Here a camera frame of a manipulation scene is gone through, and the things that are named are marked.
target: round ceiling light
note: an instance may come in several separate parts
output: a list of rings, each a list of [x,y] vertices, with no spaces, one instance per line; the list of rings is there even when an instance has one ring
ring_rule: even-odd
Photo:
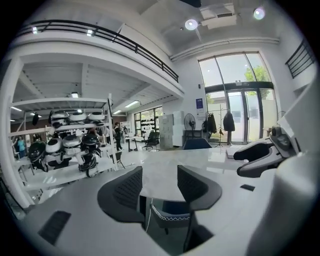
[[[262,20],[265,17],[265,15],[265,10],[261,7],[258,7],[253,11],[253,17],[257,20]]]
[[[187,30],[195,30],[198,27],[198,22],[194,19],[188,19],[184,25]]]

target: storage rack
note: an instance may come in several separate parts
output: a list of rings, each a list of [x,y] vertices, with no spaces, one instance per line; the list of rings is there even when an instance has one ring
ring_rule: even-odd
[[[24,136],[24,135],[31,135],[37,133],[45,133],[49,132],[51,127],[44,127],[44,128],[37,128],[37,129],[26,129],[26,116],[29,113],[38,113],[41,111],[57,111],[57,110],[64,110],[64,111],[74,111],[77,109],[81,109],[82,111],[101,111],[105,113],[107,111],[106,119],[103,123],[103,126],[108,126],[112,129],[112,118],[111,118],[111,109],[109,109],[108,105],[109,102],[112,102],[112,95],[111,93],[108,95],[108,99],[95,99],[95,98],[40,98],[34,100],[26,100],[20,102],[13,102],[10,107],[16,107],[23,111],[24,120],[22,121],[21,125],[17,129],[17,131],[9,132],[8,138],[16,137],[16,136]],[[97,127],[95,124],[74,124],[74,125],[64,125],[61,126],[55,131],[70,131],[75,129],[88,129],[88,128],[95,128]],[[117,161],[114,161],[109,157],[109,152],[112,153],[113,159],[116,159],[116,151],[114,146],[113,140],[113,133],[110,132],[110,144],[107,144],[105,148],[106,150],[106,157],[98,158],[97,159],[97,166],[92,169],[94,172],[98,173],[113,169],[115,171],[118,170]],[[8,143],[8,150],[12,152],[12,147]],[[31,168],[26,170],[26,173],[23,173],[23,176],[19,174],[19,168],[24,168],[24,166],[30,166],[30,161],[25,158],[18,161],[15,161],[14,156],[12,154],[11,159],[6,159],[9,161],[14,175],[6,176],[4,173],[5,179],[16,179],[14,183],[18,184],[23,191],[23,195],[25,196],[24,200],[27,200],[30,205],[34,205],[35,202],[32,200],[32,196],[30,192],[35,190],[48,190],[52,188],[56,188],[57,186],[61,186],[63,184],[67,184],[73,181],[77,181],[83,179],[86,176],[85,172],[80,172],[78,169],[78,163],[75,161],[70,161],[70,166],[50,170],[49,172],[44,172],[42,170],[35,170],[33,171]]]

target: balcony railing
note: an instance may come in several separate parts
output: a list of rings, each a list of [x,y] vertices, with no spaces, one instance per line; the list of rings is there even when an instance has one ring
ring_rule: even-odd
[[[81,33],[86,34],[90,37],[102,38],[109,42],[122,45],[134,51],[136,54],[145,57],[147,60],[157,65],[159,68],[161,68],[164,72],[166,72],[169,76],[171,76],[174,80],[178,82],[179,76],[152,52],[150,52],[140,44],[132,41],[131,39],[121,35],[120,33],[114,32],[110,29],[100,27],[97,25],[84,23],[80,21],[62,19],[40,20],[31,22],[28,25],[23,26],[17,33],[16,37],[32,33],[37,34],[44,31],[64,31]]]
[[[315,57],[312,53],[312,50],[310,49],[308,43],[303,40],[285,64],[288,66],[292,78],[295,78],[314,62]]]

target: standing fan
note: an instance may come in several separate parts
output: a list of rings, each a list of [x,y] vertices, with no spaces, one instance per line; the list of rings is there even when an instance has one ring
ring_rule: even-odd
[[[188,113],[184,117],[184,128],[186,131],[191,131],[192,138],[194,138],[194,130],[196,129],[195,117]]]

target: blue shirt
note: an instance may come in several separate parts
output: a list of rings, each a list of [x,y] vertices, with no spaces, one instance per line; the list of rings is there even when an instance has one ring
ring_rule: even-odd
[[[18,147],[19,147],[19,151],[25,150],[25,143],[23,140],[18,140]]]

